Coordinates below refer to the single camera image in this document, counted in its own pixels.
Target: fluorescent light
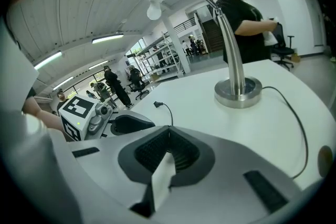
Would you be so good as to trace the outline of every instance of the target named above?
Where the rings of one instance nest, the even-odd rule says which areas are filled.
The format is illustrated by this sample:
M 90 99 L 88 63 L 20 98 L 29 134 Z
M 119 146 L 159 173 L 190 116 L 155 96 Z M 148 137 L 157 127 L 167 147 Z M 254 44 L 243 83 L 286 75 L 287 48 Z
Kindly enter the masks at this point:
M 72 80 L 72 79 L 73 79 L 73 77 L 66 79 L 65 81 L 63 81 L 62 83 L 60 83 L 59 85 L 57 85 L 56 87 L 54 87 L 53 90 L 55 91 L 58 87 L 62 86 L 63 84 L 67 83 L 69 80 Z
M 62 52 L 57 52 L 47 59 L 43 60 L 42 62 L 38 63 L 37 65 L 34 66 L 36 70 L 39 70 L 42 66 L 45 66 L 47 63 L 51 62 L 52 60 L 55 60 L 57 57 L 60 57 L 62 55 Z
M 110 40 L 110 39 L 121 38 L 123 36 L 124 36 L 124 34 L 117 34 L 117 35 L 108 36 L 108 37 L 95 38 L 95 39 L 92 40 L 92 44 L 102 42 L 102 41 L 106 41 L 106 40 Z
M 93 67 L 89 67 L 89 70 L 91 70 L 92 68 L 95 68 L 95 67 L 97 67 L 97 66 L 100 66 L 100 65 L 102 65 L 103 63 L 106 63 L 106 62 L 108 62 L 108 60 L 106 60 L 106 61 L 104 61 L 104 62 L 100 62 L 100 63 L 96 64 L 96 65 L 93 66 Z

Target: lamp base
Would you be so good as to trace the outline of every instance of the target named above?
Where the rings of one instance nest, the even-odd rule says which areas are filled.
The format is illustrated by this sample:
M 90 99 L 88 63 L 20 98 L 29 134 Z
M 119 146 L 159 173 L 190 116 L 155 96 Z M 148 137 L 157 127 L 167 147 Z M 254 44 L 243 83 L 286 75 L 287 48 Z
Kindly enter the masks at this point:
M 262 88 L 259 80 L 253 77 L 246 77 L 245 93 L 232 95 L 230 80 L 221 80 L 215 85 L 215 98 L 219 103 L 229 108 L 244 109 L 259 102 Z

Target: ceiling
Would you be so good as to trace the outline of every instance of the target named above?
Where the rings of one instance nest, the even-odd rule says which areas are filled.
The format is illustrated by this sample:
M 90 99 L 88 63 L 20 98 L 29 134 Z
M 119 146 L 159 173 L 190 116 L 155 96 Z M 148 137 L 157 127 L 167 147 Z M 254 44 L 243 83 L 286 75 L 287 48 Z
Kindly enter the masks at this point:
M 163 14 L 171 15 L 193 1 L 165 0 Z M 12 7 L 9 26 L 32 64 L 62 51 L 62 57 L 39 69 L 37 94 L 47 96 L 57 84 L 104 60 L 117 62 L 157 24 L 147 18 L 148 6 L 147 0 L 24 0 Z M 123 38 L 91 43 L 92 38 L 118 30 Z

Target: person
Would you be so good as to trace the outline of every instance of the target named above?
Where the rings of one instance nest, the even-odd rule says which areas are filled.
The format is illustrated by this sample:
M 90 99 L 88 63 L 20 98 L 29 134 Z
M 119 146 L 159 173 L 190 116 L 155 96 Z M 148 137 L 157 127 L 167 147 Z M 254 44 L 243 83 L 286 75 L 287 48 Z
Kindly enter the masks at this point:
M 196 48 L 195 41 L 193 40 L 193 38 L 191 36 L 188 36 L 188 38 L 189 38 L 189 41 L 190 41 L 190 46 L 194 51 L 194 55 L 196 55 L 197 54 L 197 48 Z
M 262 15 L 255 7 L 242 0 L 217 0 L 235 34 L 243 63 L 270 59 L 265 47 L 263 32 L 272 32 L 277 22 L 262 20 Z
M 133 104 L 131 103 L 131 100 L 125 92 L 124 88 L 121 86 L 120 81 L 118 80 L 118 76 L 111 71 L 109 66 L 104 66 L 104 72 L 106 81 L 109 81 L 111 87 L 114 88 L 120 101 L 127 107 L 127 109 L 130 109 Z
M 327 11 L 327 7 L 325 4 L 323 4 L 324 10 Z M 323 18 L 324 18 L 324 25 L 326 26 L 325 32 L 327 33 L 327 44 L 330 46 L 330 51 L 331 51 L 331 62 L 336 62 L 336 25 L 335 23 L 329 18 L 328 15 L 323 13 Z
M 190 56 L 188 44 L 184 40 L 182 40 L 182 48 L 184 49 L 184 52 L 187 54 L 187 56 Z
M 88 95 L 88 97 L 90 98 L 94 98 L 94 99 L 97 99 L 97 97 L 90 91 L 86 91 L 86 94 Z
M 139 81 L 142 85 L 145 85 L 145 83 L 142 81 L 141 71 L 134 66 L 130 66 L 130 79 L 131 81 L 135 79 L 136 81 Z
M 110 98 L 110 100 L 108 101 L 108 104 L 113 109 L 116 109 L 118 107 L 115 101 L 113 100 L 113 98 L 111 97 L 110 93 L 106 89 L 106 85 L 104 85 L 104 83 L 102 82 L 93 83 L 92 82 L 90 86 L 97 93 L 97 95 L 102 99 L 102 102 L 105 101 L 107 98 Z
M 62 89 L 59 89 L 57 92 L 57 97 L 59 99 L 59 103 L 57 104 L 57 113 L 59 115 L 59 109 L 69 100 L 68 98 L 65 98 L 65 95 L 62 91 Z
M 19 62 L 19 67 L 16 80 L 11 80 L 4 72 L 1 74 L 1 81 L 6 84 L 6 87 L 0 87 L 2 97 L 8 95 L 8 89 L 15 89 L 15 102 L 9 98 L 3 98 L 0 101 L 1 109 L 4 111 L 22 111 L 25 114 L 30 114 L 42 120 L 48 128 L 57 129 L 64 133 L 64 128 L 60 117 L 53 115 L 47 111 L 43 111 L 34 99 L 36 94 L 32 88 L 37 76 L 33 65 L 28 61 L 24 54 L 20 51 L 20 45 L 16 42 L 13 33 L 11 32 L 6 15 L 9 8 L 21 0 L 2 0 L 0 6 L 0 55 L 6 55 L 6 59 L 15 59 Z M 10 61 L 1 61 L 2 70 L 11 70 Z M 17 80 L 21 80 L 21 85 L 17 87 Z M 65 135 L 67 141 L 72 141 L 70 136 Z

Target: black shirt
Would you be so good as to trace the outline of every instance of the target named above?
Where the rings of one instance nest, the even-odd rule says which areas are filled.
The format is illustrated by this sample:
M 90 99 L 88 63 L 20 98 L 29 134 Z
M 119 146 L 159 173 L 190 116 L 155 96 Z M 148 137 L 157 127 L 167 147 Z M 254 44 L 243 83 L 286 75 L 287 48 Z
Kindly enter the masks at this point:
M 141 80 L 141 73 L 140 73 L 140 70 L 139 69 L 137 69 L 137 68 L 134 68 L 134 69 L 132 69 L 131 70 L 131 72 L 130 72 L 130 77 L 131 77 L 131 81 L 134 83 L 137 83 L 137 82 L 139 82 L 140 80 Z
M 195 42 L 192 39 L 190 39 L 190 46 L 192 48 L 196 47 L 196 44 L 195 44 Z
M 58 105 L 57 105 L 57 113 L 58 113 L 58 110 L 68 101 L 69 99 L 67 98 L 64 102 L 59 102 Z
M 259 22 L 262 15 L 253 6 L 242 0 L 217 0 L 216 4 L 222 9 L 228 19 L 233 32 L 235 32 L 243 20 Z M 265 47 L 263 34 L 254 36 L 235 35 L 243 63 L 269 59 L 269 50 Z
M 105 71 L 104 77 L 106 80 L 108 80 L 111 83 L 113 87 L 120 84 L 120 82 L 117 80 L 118 76 L 110 70 Z

